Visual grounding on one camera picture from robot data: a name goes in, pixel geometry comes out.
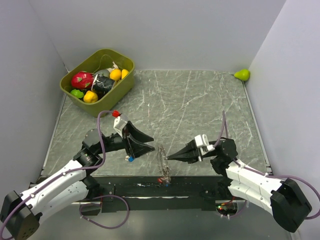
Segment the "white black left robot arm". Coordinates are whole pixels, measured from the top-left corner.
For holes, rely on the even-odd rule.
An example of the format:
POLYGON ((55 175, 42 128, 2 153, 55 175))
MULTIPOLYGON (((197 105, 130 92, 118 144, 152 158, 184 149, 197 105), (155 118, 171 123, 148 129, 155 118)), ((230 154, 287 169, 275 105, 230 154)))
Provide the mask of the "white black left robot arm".
POLYGON ((102 166, 106 153, 124 149, 131 162, 155 150, 154 138, 128 121, 117 133, 104 136, 99 129, 89 130, 81 150, 64 167, 41 183, 22 193, 11 191, 0 212, 1 230, 11 238, 26 240, 40 224, 73 202, 95 200, 102 187, 92 173, 102 166))

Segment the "metal disc with key rings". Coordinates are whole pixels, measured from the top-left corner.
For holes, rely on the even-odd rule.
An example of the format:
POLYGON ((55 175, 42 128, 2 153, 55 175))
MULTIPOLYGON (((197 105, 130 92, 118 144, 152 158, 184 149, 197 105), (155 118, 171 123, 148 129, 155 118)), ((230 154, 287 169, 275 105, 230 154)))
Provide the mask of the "metal disc with key rings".
POLYGON ((157 164, 160 172, 160 177, 158 178, 159 183, 168 187, 171 184, 170 167, 168 164, 168 158, 165 148, 160 144, 157 148, 156 154, 157 164))

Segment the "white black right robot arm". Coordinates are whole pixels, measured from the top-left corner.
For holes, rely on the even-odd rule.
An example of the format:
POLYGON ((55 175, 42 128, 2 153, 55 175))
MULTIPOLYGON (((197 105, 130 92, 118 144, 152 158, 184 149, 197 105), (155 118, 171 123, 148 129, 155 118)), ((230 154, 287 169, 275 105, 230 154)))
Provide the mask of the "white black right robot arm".
POLYGON ((280 179, 262 173, 237 156, 237 146, 233 139, 223 137, 208 141, 205 134, 200 134, 167 159, 193 164, 211 158, 214 171, 226 180, 218 187, 218 193, 223 199, 232 196, 244 199, 269 212, 286 231, 296 232, 312 210, 300 186, 289 177, 280 179))

